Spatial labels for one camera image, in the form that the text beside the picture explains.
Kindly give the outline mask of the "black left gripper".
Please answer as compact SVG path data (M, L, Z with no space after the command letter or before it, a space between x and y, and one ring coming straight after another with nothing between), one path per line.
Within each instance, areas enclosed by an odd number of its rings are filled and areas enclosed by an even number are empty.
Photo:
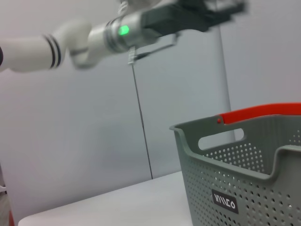
M142 28L155 31L159 37L183 30L205 32L211 15L203 2L173 2L142 13Z

